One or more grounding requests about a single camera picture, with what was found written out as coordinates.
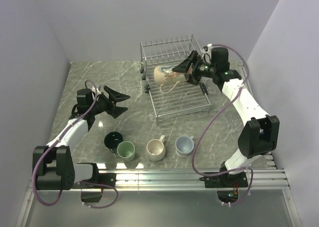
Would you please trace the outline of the cream tall mug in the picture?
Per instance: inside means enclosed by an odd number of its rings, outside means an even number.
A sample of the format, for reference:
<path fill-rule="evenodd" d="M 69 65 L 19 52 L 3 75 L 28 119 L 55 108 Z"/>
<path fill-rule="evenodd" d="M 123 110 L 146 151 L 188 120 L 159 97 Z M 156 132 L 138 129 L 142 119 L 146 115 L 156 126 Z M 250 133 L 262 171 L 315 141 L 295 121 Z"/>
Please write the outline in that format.
<path fill-rule="evenodd" d="M 162 65 L 154 68 L 154 81 L 162 94 L 172 92 L 179 84 L 185 83 L 185 73 L 173 72 L 173 65 Z"/>

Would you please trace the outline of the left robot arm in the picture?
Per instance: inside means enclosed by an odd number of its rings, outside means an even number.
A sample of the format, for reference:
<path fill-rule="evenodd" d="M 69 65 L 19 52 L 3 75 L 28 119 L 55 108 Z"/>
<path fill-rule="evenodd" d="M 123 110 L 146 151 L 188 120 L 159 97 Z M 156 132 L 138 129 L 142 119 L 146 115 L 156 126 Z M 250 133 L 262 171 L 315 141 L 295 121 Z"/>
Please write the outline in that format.
<path fill-rule="evenodd" d="M 89 188 L 100 183 L 95 163 L 75 164 L 71 151 L 89 132 L 95 117 L 103 112 L 119 117 L 128 110 L 117 103 L 130 98 L 107 86 L 103 92 L 96 88 L 77 91 L 77 103 L 73 106 L 66 127 L 45 146 L 37 146 L 32 156 L 32 188 L 34 190 L 69 190 L 75 183 L 83 182 Z"/>

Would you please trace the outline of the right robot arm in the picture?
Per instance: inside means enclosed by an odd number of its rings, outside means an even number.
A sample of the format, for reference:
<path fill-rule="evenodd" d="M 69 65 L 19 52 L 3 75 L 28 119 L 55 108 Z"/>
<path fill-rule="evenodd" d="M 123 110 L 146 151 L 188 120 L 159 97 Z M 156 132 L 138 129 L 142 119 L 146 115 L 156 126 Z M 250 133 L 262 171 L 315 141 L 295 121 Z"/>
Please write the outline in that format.
<path fill-rule="evenodd" d="M 269 115 L 246 88 L 249 78 L 246 61 L 242 60 L 244 75 L 230 69 L 229 51 L 234 52 L 233 48 L 222 44 L 208 44 L 203 51 L 203 54 L 192 51 L 173 71 L 187 74 L 188 83 L 192 85 L 199 84 L 203 77 L 210 78 L 229 99 L 229 103 L 213 119 L 233 106 L 243 122 L 243 130 L 237 141 L 238 149 L 222 163 L 219 173 L 201 173 L 206 179 L 217 178 L 223 186 L 230 187 L 253 161 L 276 149 L 280 120 L 276 115 Z"/>

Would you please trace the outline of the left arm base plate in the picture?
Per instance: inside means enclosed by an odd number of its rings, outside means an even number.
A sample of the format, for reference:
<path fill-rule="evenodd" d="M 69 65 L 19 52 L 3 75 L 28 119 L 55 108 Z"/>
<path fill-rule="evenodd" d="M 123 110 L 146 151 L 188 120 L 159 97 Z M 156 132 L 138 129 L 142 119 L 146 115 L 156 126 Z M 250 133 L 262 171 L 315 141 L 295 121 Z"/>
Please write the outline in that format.
<path fill-rule="evenodd" d="M 99 173 L 95 179 L 74 184 L 71 190 L 80 191 L 80 199 L 87 206 L 110 206 L 119 195 L 116 180 L 115 173 Z"/>

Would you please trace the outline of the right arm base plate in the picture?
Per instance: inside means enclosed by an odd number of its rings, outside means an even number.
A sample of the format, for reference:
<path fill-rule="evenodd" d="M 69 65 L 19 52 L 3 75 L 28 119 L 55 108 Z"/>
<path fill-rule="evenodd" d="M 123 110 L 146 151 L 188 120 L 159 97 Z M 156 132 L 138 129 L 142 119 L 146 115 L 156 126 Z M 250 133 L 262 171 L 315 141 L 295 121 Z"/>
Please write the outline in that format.
<path fill-rule="evenodd" d="M 229 190 L 217 191 L 217 197 L 221 203 L 228 205 L 232 205 L 239 200 L 239 188 L 249 187 L 245 172 L 235 175 L 230 175 L 227 173 L 214 177 L 201 177 L 199 180 L 204 182 L 204 186 L 207 189 L 229 188 Z"/>

